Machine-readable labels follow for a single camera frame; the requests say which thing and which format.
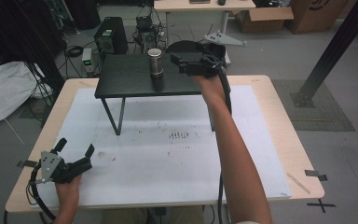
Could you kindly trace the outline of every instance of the logo on cardboard box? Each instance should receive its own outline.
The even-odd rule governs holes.
[[[315,0],[310,3],[310,10],[311,11],[319,10],[323,8],[325,5],[327,5],[328,2],[330,2],[330,0]]]

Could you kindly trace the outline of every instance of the black tape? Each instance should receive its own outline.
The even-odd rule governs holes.
[[[325,207],[336,207],[331,203],[322,203],[322,199],[319,199],[318,201],[319,203],[307,203],[307,206],[320,206],[324,213],[326,213],[326,210],[324,209]]]
[[[25,162],[19,161],[19,163],[17,163],[17,166],[20,168],[24,166],[35,168],[36,165],[37,165],[36,161],[25,161]]]
[[[305,175],[307,176],[316,176],[319,178],[319,181],[326,181],[327,179],[327,175],[320,175],[319,171],[310,171],[310,170],[305,170]]]

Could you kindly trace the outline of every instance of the black tabletop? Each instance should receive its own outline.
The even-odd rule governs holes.
[[[200,53],[181,54],[187,61],[197,61]],[[152,80],[147,54],[106,55],[95,98],[122,98],[200,94],[191,77],[179,74],[171,55],[162,55],[163,78]]]

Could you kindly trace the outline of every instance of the cylindrical container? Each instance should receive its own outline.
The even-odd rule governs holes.
[[[150,49],[147,54],[149,56],[150,77],[152,79],[161,79],[163,70],[161,50]]]

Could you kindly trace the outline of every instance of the silver can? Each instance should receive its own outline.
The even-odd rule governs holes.
[[[152,79],[161,79],[162,78],[162,53],[160,49],[150,49],[147,52],[149,56],[149,68],[150,68],[150,77]]]

